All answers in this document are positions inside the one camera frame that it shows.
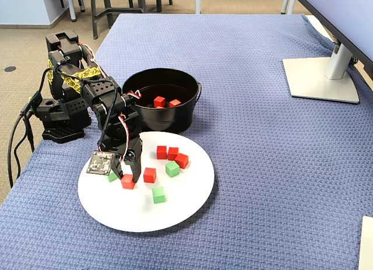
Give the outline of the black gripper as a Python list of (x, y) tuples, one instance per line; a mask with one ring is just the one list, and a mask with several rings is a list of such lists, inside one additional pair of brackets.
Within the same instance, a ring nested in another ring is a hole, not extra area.
[(128, 145), (122, 145), (114, 148), (114, 160), (111, 163), (111, 170), (118, 179), (123, 177), (121, 162), (130, 165), (133, 182), (137, 183), (142, 171), (141, 167), (141, 154), (142, 154), (142, 140), (137, 136), (129, 140)]

